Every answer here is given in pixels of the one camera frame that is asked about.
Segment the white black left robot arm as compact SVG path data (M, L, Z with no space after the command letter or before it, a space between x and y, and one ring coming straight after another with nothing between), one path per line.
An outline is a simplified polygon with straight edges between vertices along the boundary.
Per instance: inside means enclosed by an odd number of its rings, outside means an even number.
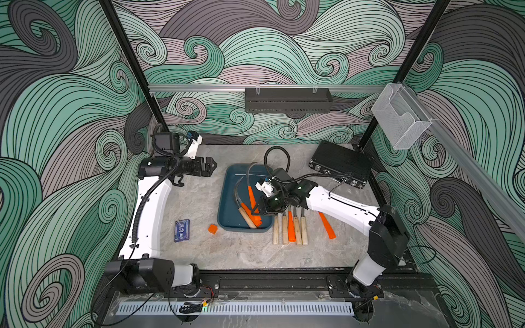
M213 158L197 155L202 135L190 131L184 138L187 144L181 148L180 134L153 133L153 154L139 164L131 227L118 259L105 267L109 285L124 295L168 293L181 286L200 288L197 265L177 265L161 258L161 227L172 188L183 187L185 176L210 177L217 167Z

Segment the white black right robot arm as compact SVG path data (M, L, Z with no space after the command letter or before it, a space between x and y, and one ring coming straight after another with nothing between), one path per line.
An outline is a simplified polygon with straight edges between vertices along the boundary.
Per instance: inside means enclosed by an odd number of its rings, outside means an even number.
M287 164L291 163L290 154L283 147L266 150L263 165L267 177L256 184L263 193L255 206L260 215L283 214L288 207L295 206L329 215L361 232L369 239L369 246L350 276L350 284L357 287L368 288L385 270L399 266L410 235L395 208L361 204L337 195L309 179L322 177L320 173L292 178L288 169L272 169L267 158L273 150L283 151Z

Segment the orange handle sickle long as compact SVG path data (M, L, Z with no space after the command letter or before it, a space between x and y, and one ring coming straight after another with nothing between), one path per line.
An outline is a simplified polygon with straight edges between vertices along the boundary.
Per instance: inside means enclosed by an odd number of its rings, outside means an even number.
M249 198L250 198L250 206L251 206L252 214L258 214L258 209L256 208L256 199L255 199L254 192L252 190L252 186L251 186L251 183L250 183L250 171L256 164L257 164L257 162L251 163L248 166L247 172L246 172L247 191L248 191L248 195L249 195Z

